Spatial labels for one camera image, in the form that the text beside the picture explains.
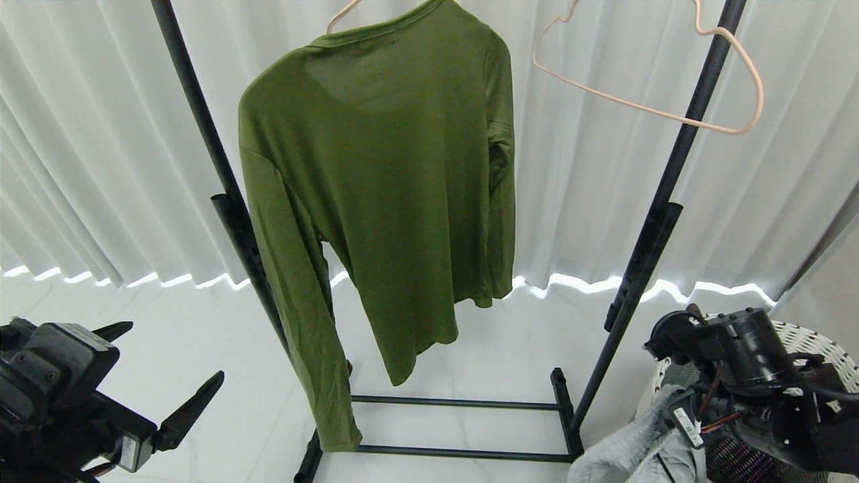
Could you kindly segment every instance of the curtain fold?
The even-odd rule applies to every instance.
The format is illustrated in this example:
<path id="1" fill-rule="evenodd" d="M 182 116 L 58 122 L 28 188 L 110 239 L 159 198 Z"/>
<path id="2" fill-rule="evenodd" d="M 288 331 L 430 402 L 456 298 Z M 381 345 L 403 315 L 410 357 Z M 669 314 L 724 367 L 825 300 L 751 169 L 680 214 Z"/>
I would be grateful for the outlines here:
<path id="1" fill-rule="evenodd" d="M 539 287 L 554 273 L 592 284 L 623 272 L 679 129 L 533 68 L 535 39 L 570 1 L 460 0 L 511 52 L 515 273 Z M 324 34 L 345 3 L 173 1 L 239 180 L 241 93 Z M 336 29 L 419 3 L 364 0 Z M 702 4 L 702 26 L 715 26 L 722 2 Z M 86 269 L 120 283 L 151 272 L 243 279 L 209 206 L 222 189 L 148 3 L 17 2 L 2 13 L 3 269 Z M 850 0 L 749 0 L 737 38 L 763 79 L 764 114 L 745 135 L 698 132 L 672 198 L 685 209 L 655 280 L 687 294 L 704 281 L 781 295 L 859 182 L 856 18 Z M 538 55 L 609 94 L 684 113 L 710 46 L 693 20 L 691 0 L 582 0 Z M 704 120 L 742 126 L 754 96 L 731 53 Z M 331 266 L 332 276 L 342 270 Z"/>

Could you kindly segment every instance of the clothes hanger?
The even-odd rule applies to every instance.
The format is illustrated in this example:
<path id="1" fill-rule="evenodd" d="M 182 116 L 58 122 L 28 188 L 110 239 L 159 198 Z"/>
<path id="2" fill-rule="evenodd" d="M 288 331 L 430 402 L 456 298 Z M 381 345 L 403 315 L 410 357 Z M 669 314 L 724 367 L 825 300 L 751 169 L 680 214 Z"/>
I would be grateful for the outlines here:
<path id="1" fill-rule="evenodd" d="M 348 15 L 349 12 L 351 12 L 352 9 L 357 7 L 361 1 L 362 0 L 352 0 L 351 2 L 347 3 L 346 6 L 343 7 L 343 9 L 340 10 L 334 17 L 332 17 L 331 21 L 328 22 L 328 29 L 326 30 L 326 34 L 330 34 L 334 30 L 334 26 L 337 24 L 337 22 L 339 22 L 340 19 Z"/>
<path id="2" fill-rule="evenodd" d="M 652 107 L 642 106 L 641 104 L 636 104 L 635 102 L 626 101 L 624 99 L 620 99 L 619 97 L 615 97 L 613 95 L 609 95 L 609 94 L 606 94 L 606 93 L 601 92 L 599 90 L 590 88 L 586 85 L 577 83 L 576 81 L 572 81 L 572 80 L 570 80 L 564 76 L 561 76 L 560 74 L 548 69 L 544 65 L 540 64 L 537 61 L 537 51 L 539 50 L 540 43 L 543 41 L 543 37 L 545 37 L 546 33 L 549 32 L 549 30 L 552 27 L 554 27 L 558 22 L 567 23 L 568 21 L 570 21 L 570 19 L 573 17 L 573 13 L 576 11 L 576 5 L 578 5 L 579 0 L 573 0 L 573 5 L 570 7 L 570 14 L 569 15 L 567 15 L 566 17 L 562 17 L 562 16 L 556 17 L 555 20 L 551 21 L 551 23 L 548 25 L 548 27 L 546 27 L 543 30 L 543 32 L 540 33 L 539 37 L 537 38 L 537 44 L 534 46 L 534 50 L 532 52 L 532 57 L 531 57 L 532 62 L 538 69 L 542 70 L 543 72 L 546 72 L 547 74 L 550 74 L 550 75 L 568 83 L 569 85 L 578 87 L 579 89 L 583 89 L 585 91 L 588 91 L 591 94 L 596 94 L 599 97 L 603 97 L 605 99 L 608 99 L 609 101 L 619 102 L 620 104 L 623 104 L 625 106 L 634 107 L 635 109 L 642 110 L 645 113 L 656 114 L 657 116 L 662 116 L 663 118 L 674 119 L 674 120 L 680 121 L 682 123 L 694 125 L 697 127 L 703 127 L 704 129 L 711 129 L 712 131 L 716 131 L 716 132 L 723 132 L 725 134 L 742 134 L 742 133 L 752 129 L 752 127 L 754 127 L 754 125 L 758 123 L 758 119 L 760 119 L 760 114 L 764 110 L 764 84 L 760 80 L 760 75 L 758 74 L 758 70 L 755 69 L 755 66 L 752 63 L 752 60 L 749 58 L 748 54 L 746 53 L 746 49 L 743 48 L 743 46 L 734 37 L 733 34 L 731 34 L 726 28 L 723 28 L 723 27 L 716 27 L 716 28 L 712 28 L 710 30 L 702 30 L 701 29 L 701 0 L 692 0 L 692 1 L 695 3 L 695 32 L 698 33 L 698 35 L 701 35 L 704 37 L 706 37 L 708 35 L 721 35 L 722 37 L 724 37 L 728 42 L 730 42 L 731 46 L 736 50 L 737 54 L 740 55 L 740 58 L 743 59 L 743 63 L 746 64 L 746 68 L 748 69 L 749 74 L 752 75 L 752 80 L 754 81 L 755 91 L 757 92 L 757 96 L 758 96 L 758 102 L 755 105 L 754 115 L 752 116 L 752 119 L 748 122 L 748 124 L 746 124 L 745 127 L 741 127 L 740 129 L 733 129 L 733 128 L 724 127 L 721 125 L 715 125 L 715 124 L 710 124 L 710 123 L 706 123 L 706 122 L 701 122 L 701 121 L 697 121 L 695 119 L 689 119 L 689 118 L 681 117 L 681 116 L 678 116 L 676 114 L 666 113 L 666 112 L 660 111 L 658 109 L 653 109 Z"/>

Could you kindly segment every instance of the laundry basket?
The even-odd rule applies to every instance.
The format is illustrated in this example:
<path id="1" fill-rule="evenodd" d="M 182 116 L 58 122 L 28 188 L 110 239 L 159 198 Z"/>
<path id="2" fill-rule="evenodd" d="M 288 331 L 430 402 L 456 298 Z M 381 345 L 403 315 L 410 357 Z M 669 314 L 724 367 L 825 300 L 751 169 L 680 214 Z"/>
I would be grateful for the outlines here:
<path id="1" fill-rule="evenodd" d="M 832 340 L 795 324 L 772 321 L 788 353 L 810 352 L 821 354 L 841 376 L 848 391 L 859 393 L 859 367 L 852 358 Z M 663 360 L 656 367 L 648 389 L 652 404 L 662 384 L 688 386 L 698 379 L 693 364 L 671 364 Z M 707 445 L 707 475 L 714 483 L 744 481 L 748 483 L 854 483 L 850 475 L 809 473 L 775 460 L 771 456 L 748 448 L 733 439 L 723 438 Z"/>

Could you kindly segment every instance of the white wicker basket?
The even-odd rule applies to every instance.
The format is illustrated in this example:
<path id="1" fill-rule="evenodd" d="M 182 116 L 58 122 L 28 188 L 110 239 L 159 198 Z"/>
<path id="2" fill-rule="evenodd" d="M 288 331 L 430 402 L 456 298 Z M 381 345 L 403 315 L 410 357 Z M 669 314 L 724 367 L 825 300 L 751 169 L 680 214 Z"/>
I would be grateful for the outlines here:
<path id="1" fill-rule="evenodd" d="M 772 325 L 776 329 L 778 336 L 782 339 L 782 343 L 788 353 L 809 352 L 812 354 L 821 354 L 826 362 L 832 363 L 838 371 L 838 375 L 841 377 L 841 381 L 847 390 L 851 393 L 859 393 L 859 367 L 856 367 L 856 362 L 850 358 L 850 355 L 840 345 L 813 330 L 795 324 L 772 321 Z M 670 365 L 671 359 L 665 359 L 656 367 L 649 387 L 651 405 L 659 393 L 662 379 L 665 377 L 665 372 Z M 831 483 L 848 483 L 856 481 L 856 479 L 849 475 L 831 474 L 829 481 Z"/>

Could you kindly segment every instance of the clothing rack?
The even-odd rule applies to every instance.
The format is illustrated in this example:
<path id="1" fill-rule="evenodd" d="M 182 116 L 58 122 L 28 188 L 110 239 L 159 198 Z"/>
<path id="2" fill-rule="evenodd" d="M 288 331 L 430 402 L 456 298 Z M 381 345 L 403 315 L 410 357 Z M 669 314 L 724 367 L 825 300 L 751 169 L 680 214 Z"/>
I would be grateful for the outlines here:
<path id="1" fill-rule="evenodd" d="M 732 33 L 736 31 L 740 22 L 740 16 L 745 8 L 746 0 L 725 0 L 719 25 L 725 27 Z M 280 339 L 287 356 L 289 355 L 289 344 L 287 343 L 274 296 L 271 293 L 268 281 L 263 270 L 259 249 L 253 236 L 251 219 L 247 211 L 244 199 L 241 196 L 238 182 L 233 170 L 229 165 L 227 155 L 223 149 L 221 139 L 217 134 L 215 123 L 211 118 L 209 108 L 206 104 L 203 92 L 200 88 L 197 75 L 194 71 L 185 41 L 182 38 L 179 23 L 173 6 L 168 0 L 152 0 L 155 16 L 158 20 L 161 33 L 167 43 L 170 57 L 178 74 L 182 88 L 185 91 L 188 104 L 191 107 L 194 119 L 209 151 L 209 155 L 215 170 L 223 184 L 224 194 L 217 194 L 211 201 L 227 230 L 230 241 L 232 241 L 236 253 L 239 255 L 242 265 L 247 270 L 253 288 L 256 290 L 259 300 L 265 309 L 269 322 L 273 326 L 277 337 Z M 714 36 L 710 45 L 710 51 L 704 60 L 704 67 L 698 78 L 698 85 L 692 95 L 686 117 L 701 120 L 707 105 L 716 87 L 719 75 L 722 71 L 725 58 L 728 55 L 730 44 L 720 36 Z M 352 402 L 370 404 L 407 404 L 418 406 L 437 407 L 481 407 L 492 409 L 516 409 L 529 411 L 553 411 L 557 412 L 561 421 L 561 429 L 564 433 L 567 451 L 563 454 L 546 453 L 517 453 L 508 451 L 481 451 L 474 449 L 442 449 L 442 448 L 411 448 L 401 446 L 376 446 L 362 444 L 358 447 L 359 453 L 374 453 L 386 455 L 420 455 L 420 456 L 443 456 L 459 458 L 478 458 L 493 460 L 513 460 L 530 462 L 562 462 L 571 463 L 584 452 L 580 430 L 582 421 L 593 403 L 597 390 L 608 371 L 608 366 L 614 358 L 614 354 L 620 345 L 626 328 L 629 326 L 636 307 L 641 300 L 642 294 L 653 275 L 659 258 L 665 248 L 668 238 L 677 223 L 683 209 L 681 205 L 669 202 L 674 186 L 677 184 L 680 170 L 683 168 L 685 159 L 689 154 L 697 127 L 683 124 L 680 127 L 677 141 L 668 164 L 662 175 L 659 187 L 656 190 L 654 200 L 650 206 L 648 215 L 644 221 L 641 234 L 638 236 L 633 254 L 624 273 L 623 282 L 618 290 L 614 302 L 608 310 L 605 328 L 609 331 L 606 343 L 603 346 L 600 358 L 585 388 L 579 411 L 575 412 L 570 393 L 567 389 L 566 378 L 560 368 L 555 368 L 550 374 L 550 383 L 555 393 L 554 403 L 534 403 L 518 401 L 498 400 L 455 400 L 455 399 L 433 399 L 433 398 L 408 398 L 375 395 L 352 395 Z M 311 483 L 319 468 L 323 452 L 320 448 L 319 435 L 314 431 L 308 442 L 307 451 L 302 459 L 302 464 L 293 478 L 294 483 Z"/>

